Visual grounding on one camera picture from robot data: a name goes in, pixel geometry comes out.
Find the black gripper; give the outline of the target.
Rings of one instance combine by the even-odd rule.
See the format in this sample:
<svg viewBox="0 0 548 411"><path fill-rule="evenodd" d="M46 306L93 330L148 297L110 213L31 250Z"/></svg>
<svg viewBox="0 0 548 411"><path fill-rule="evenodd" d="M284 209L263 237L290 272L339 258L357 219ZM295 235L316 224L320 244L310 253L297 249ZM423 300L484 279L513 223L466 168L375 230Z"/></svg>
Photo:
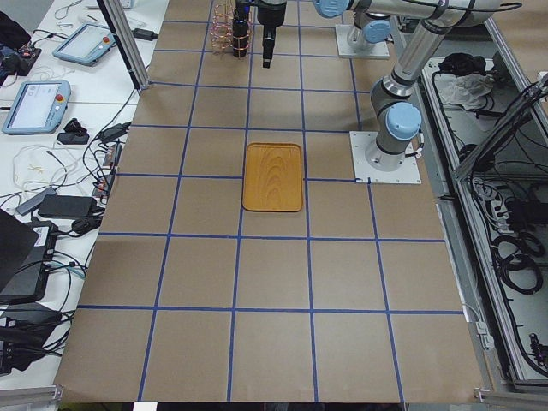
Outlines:
<svg viewBox="0 0 548 411"><path fill-rule="evenodd" d="M256 2L258 8L258 21L263 25L263 62L262 67L269 69L274 54L276 43L276 28L284 23L286 13L285 0L259 0Z"/></svg>

